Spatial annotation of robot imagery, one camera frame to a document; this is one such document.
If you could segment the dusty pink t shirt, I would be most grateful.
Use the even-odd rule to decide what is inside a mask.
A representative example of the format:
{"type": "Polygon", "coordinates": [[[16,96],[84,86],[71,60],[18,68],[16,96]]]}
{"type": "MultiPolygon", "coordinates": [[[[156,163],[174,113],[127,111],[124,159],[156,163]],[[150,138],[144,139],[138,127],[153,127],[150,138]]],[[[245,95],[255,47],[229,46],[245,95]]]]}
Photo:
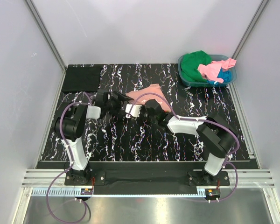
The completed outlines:
{"type": "Polygon", "coordinates": [[[161,105],[161,108],[165,112],[171,112],[171,109],[169,108],[167,103],[165,103],[165,101],[159,97],[159,96],[161,96],[162,98],[165,99],[165,96],[164,96],[159,84],[151,84],[150,86],[143,88],[141,90],[130,91],[126,95],[133,98],[133,100],[130,101],[130,104],[132,104],[135,99],[137,99],[139,96],[141,96],[145,93],[147,93],[147,95],[145,95],[145,96],[141,97],[139,100],[137,100],[137,102],[136,102],[137,105],[144,105],[148,100],[155,99],[161,105]]]}

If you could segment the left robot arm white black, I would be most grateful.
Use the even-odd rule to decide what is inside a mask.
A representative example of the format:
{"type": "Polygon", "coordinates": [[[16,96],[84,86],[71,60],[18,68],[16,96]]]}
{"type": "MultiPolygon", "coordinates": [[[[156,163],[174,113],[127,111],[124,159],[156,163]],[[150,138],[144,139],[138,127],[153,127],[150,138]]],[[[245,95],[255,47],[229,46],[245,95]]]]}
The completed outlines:
{"type": "Polygon", "coordinates": [[[91,168],[82,144],[87,119],[102,119],[106,114],[124,117],[123,106],[133,98],[118,91],[99,90],[88,103],[74,102],[65,104],[53,121],[52,128],[61,139],[68,158],[69,167],[64,171],[67,178],[86,185],[91,181],[91,168]]]}

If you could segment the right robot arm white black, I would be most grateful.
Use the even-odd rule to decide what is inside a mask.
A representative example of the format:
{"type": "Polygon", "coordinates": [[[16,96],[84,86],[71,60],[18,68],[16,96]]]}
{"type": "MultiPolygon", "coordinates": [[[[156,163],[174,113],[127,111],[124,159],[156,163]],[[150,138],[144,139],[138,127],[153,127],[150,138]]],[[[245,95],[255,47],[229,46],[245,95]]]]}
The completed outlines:
{"type": "Polygon", "coordinates": [[[202,171],[192,171],[194,185],[216,185],[219,173],[226,165],[233,146],[239,148],[235,131],[218,114],[204,117],[183,117],[172,109],[164,110],[155,100],[147,101],[140,109],[140,117],[169,133],[197,136],[206,147],[206,163],[202,171]]]}

